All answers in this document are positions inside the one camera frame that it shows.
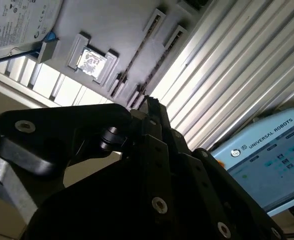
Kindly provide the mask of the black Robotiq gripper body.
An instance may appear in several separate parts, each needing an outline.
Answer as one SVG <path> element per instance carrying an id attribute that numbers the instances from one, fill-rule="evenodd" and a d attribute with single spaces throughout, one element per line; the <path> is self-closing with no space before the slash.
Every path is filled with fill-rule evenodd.
<path id="1" fill-rule="evenodd" d="M 212 222 L 187 170 L 167 154 L 117 161 L 54 194 L 36 211 L 26 240 L 201 240 Z"/>

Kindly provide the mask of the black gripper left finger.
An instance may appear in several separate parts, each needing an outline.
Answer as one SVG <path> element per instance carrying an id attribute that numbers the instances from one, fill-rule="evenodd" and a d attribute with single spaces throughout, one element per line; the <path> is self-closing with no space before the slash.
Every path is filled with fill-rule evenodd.
<path id="1" fill-rule="evenodd" d="M 29 224 L 51 196 L 135 155 L 166 154 L 155 98 L 0 115 L 0 185 Z"/>

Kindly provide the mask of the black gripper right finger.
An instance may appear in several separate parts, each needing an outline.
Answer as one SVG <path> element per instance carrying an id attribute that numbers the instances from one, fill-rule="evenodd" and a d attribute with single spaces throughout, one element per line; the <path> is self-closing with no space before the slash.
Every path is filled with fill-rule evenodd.
<path id="1" fill-rule="evenodd" d="M 186 240 L 283 240 L 271 217 L 205 149 L 191 151 L 171 128 L 167 109 L 153 103 L 168 146 L 176 212 Z"/>

